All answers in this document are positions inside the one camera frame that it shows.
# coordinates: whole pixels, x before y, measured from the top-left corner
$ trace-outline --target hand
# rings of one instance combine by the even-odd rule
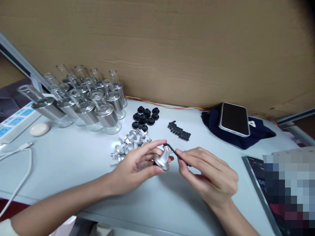
[[[111,195],[122,195],[139,187],[144,181],[153,176],[163,174],[162,168],[153,165],[153,155],[162,155],[163,150],[157,148],[167,140],[157,140],[147,143],[138,149],[131,150],[121,163],[108,175],[108,185]],[[138,168],[148,166],[138,172]]]
[[[197,191],[201,198],[213,209],[228,207],[231,196],[237,192],[237,173],[223,160],[207,150],[197,147],[178,155],[188,164],[201,171],[193,174],[186,163],[178,159],[180,174]]]

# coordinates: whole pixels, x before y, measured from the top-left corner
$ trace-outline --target person's left hand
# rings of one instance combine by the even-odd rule
[[[106,174],[110,195],[126,194],[151,177],[163,174],[162,168],[153,165],[152,158],[154,154],[162,155],[163,150],[157,146],[164,143],[167,143],[167,140],[157,140],[131,150],[115,170]],[[172,160],[174,157],[170,156],[168,162]],[[138,171],[138,168],[143,166],[147,166],[147,168]]]

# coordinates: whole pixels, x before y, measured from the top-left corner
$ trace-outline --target navy cloth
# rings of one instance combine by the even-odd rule
[[[210,114],[203,112],[201,117],[203,123],[210,129],[210,131],[215,136],[242,149],[248,149],[261,139],[272,138],[276,136],[275,132],[273,132],[271,129],[263,125],[262,120],[256,118],[248,117],[249,121],[255,122],[256,127],[249,125],[250,136],[243,138],[241,136],[232,134],[219,128],[220,121],[219,110],[213,108],[211,109]]]

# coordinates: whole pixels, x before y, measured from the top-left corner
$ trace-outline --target wrist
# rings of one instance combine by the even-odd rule
[[[94,193],[100,199],[112,196],[109,173],[92,181]]]
[[[210,208],[213,210],[213,212],[217,215],[217,216],[226,216],[228,214],[230,214],[233,211],[233,206],[234,206],[234,202],[233,200],[230,198],[226,203],[221,204],[221,205],[211,205],[208,204],[210,206]]]

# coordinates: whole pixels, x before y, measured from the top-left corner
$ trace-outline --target black rubber stopper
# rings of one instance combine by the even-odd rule
[[[139,113],[135,113],[134,116],[132,117],[134,120],[139,120]]]
[[[143,113],[144,108],[142,106],[138,107],[138,113]]]
[[[150,117],[149,119],[147,119],[147,124],[148,124],[148,125],[154,125],[154,123],[155,123],[155,120],[154,120],[152,117]]]
[[[159,111],[159,109],[158,109],[158,108],[154,108],[154,109],[152,110],[152,113],[157,113],[157,114],[159,114],[159,113],[160,113],[160,111]]]
[[[157,113],[153,113],[151,118],[153,118],[153,120],[158,120],[159,119],[159,116]]]
[[[141,125],[140,129],[142,129],[145,132],[148,130],[148,127],[146,125]]]
[[[146,109],[144,110],[143,114],[145,114],[145,116],[149,119],[149,118],[150,118],[150,115],[151,115],[151,111],[150,111],[148,108],[146,108]]]
[[[139,116],[139,124],[144,125],[147,122],[147,117],[144,114]]]
[[[135,122],[132,123],[132,128],[137,129],[139,127],[140,127],[139,122],[135,121]]]

